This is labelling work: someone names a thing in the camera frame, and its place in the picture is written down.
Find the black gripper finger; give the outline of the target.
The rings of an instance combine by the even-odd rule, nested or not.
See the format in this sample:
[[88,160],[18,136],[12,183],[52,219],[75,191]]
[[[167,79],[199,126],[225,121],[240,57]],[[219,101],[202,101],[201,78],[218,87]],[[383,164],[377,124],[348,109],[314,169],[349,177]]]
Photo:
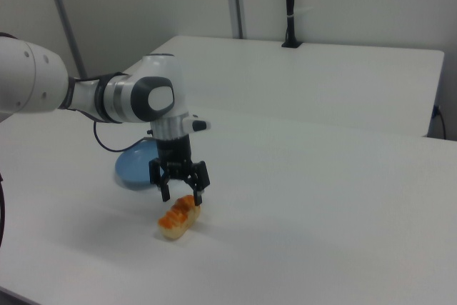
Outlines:
[[161,161],[158,158],[149,162],[149,179],[150,183],[161,192],[162,201],[168,201],[171,198],[168,185],[169,177],[165,172],[161,173]]
[[186,177],[185,182],[193,190],[195,206],[200,206],[203,201],[205,188],[209,186],[209,174],[206,163],[204,161],[191,163],[189,175]]

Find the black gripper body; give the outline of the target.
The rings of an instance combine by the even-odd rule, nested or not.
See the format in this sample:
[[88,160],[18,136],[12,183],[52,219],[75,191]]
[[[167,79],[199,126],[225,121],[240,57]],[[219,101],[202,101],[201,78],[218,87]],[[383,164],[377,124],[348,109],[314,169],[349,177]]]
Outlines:
[[191,172],[189,135],[173,140],[157,140],[160,167],[170,178],[187,178]]

